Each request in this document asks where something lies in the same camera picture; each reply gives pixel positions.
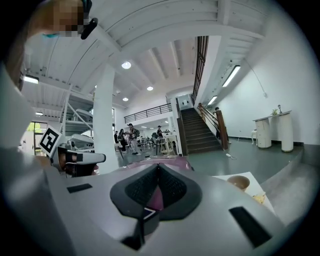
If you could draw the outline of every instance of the stair railing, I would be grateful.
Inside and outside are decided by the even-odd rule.
[[[225,126],[224,117],[222,115],[221,110],[216,111],[216,117],[210,113],[207,109],[205,109],[201,103],[198,105],[198,110],[200,111],[201,117],[205,123],[209,121],[214,128],[220,133],[221,145],[224,150],[228,149],[228,136],[227,136],[227,128]]]

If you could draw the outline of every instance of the person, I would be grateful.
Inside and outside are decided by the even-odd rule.
[[[161,126],[158,126],[158,130],[156,131],[156,134],[158,135],[159,139],[162,139],[164,136],[162,135]]]
[[[119,135],[118,135],[118,142],[120,142],[120,144],[122,145],[122,153],[125,154],[127,153],[126,152],[126,140],[125,140],[125,137],[124,137],[124,129],[121,129],[120,132],[119,132]]]
[[[118,144],[119,142],[118,142],[118,131],[117,130],[115,131],[115,134],[113,135],[113,137],[114,137],[114,143]]]
[[[137,143],[137,137],[140,135],[138,134],[139,131],[137,129],[134,128],[134,126],[132,125],[132,123],[128,124],[130,130],[127,131],[126,133],[129,134],[130,136],[130,143],[132,145],[132,149],[133,149],[133,153],[132,155],[141,155],[141,153],[138,153],[138,143]]]
[[[213,116],[214,116],[214,118],[216,119],[216,120],[218,120],[218,118],[217,118],[217,111],[219,111],[220,109],[218,108],[218,107],[216,107],[215,109],[214,109],[214,112],[213,112]],[[219,139],[219,140],[221,140],[221,135],[220,135],[220,132],[217,130],[216,131],[216,134],[215,134],[215,136]],[[227,139],[227,141],[228,141],[228,144],[231,144],[231,141],[229,141],[229,136],[228,136],[228,133],[226,133],[226,139]]]
[[[118,131],[117,130],[115,131],[115,134],[113,135],[113,137],[114,137],[114,143],[118,144],[119,142],[118,142]],[[117,146],[116,148],[117,148],[116,152],[119,152],[120,151],[119,147]]]
[[[78,25],[84,23],[84,6],[82,0],[49,0],[40,4],[31,18],[25,23],[17,34],[7,55],[3,59],[5,69],[13,84],[19,89],[23,88],[22,65],[24,60],[24,46],[26,41],[36,35],[52,35],[57,32],[71,32],[78,29]],[[35,157],[41,166],[50,166],[51,162],[46,156]],[[62,170],[71,171],[72,165],[66,163],[66,154],[58,153],[59,164]],[[72,155],[72,160],[77,162],[77,155]]]

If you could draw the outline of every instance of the chair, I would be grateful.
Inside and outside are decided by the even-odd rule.
[[[253,130],[251,132],[252,145],[254,144],[254,138],[255,138],[255,145],[258,146],[258,138],[257,138],[257,131],[256,130]]]

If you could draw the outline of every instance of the white table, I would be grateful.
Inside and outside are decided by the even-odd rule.
[[[270,115],[267,117],[255,119],[256,138],[260,149],[271,147],[271,133],[269,118],[279,117],[279,131],[281,139],[281,150],[291,152],[294,149],[294,132],[292,127],[290,111],[280,114]]]
[[[237,176],[237,175],[241,175],[241,176],[247,177],[249,179],[250,185],[245,190],[245,193],[247,193],[249,196],[251,196],[251,197],[253,197],[255,195],[262,196],[265,193],[264,190],[262,189],[262,187],[259,185],[258,181],[255,179],[255,177],[252,175],[252,173],[250,171],[239,173],[239,174],[220,175],[220,176],[213,176],[213,177],[226,181],[230,177]],[[274,208],[272,207],[267,196],[265,196],[263,205],[265,207],[267,207],[274,215],[276,215],[276,212],[275,212]]]

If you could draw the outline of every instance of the wooden handrail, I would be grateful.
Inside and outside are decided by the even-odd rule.
[[[206,121],[206,119],[204,118],[204,114],[208,114],[210,113],[207,109],[205,109],[201,103],[199,103],[199,106],[198,106],[199,110],[200,110],[200,113],[201,113],[201,116],[202,116],[202,119],[204,121]],[[225,121],[224,121],[224,117],[222,115],[222,112],[221,110],[218,110],[215,112],[216,113],[216,118],[214,117],[213,114],[210,113],[210,117],[212,117],[212,121],[215,123],[214,119],[217,120],[218,122],[218,127],[219,127],[219,132],[220,132],[220,138],[221,138],[221,145],[222,145],[222,148],[224,150],[227,150],[228,149],[228,136],[227,136],[227,128],[226,128],[226,125],[225,125]]]

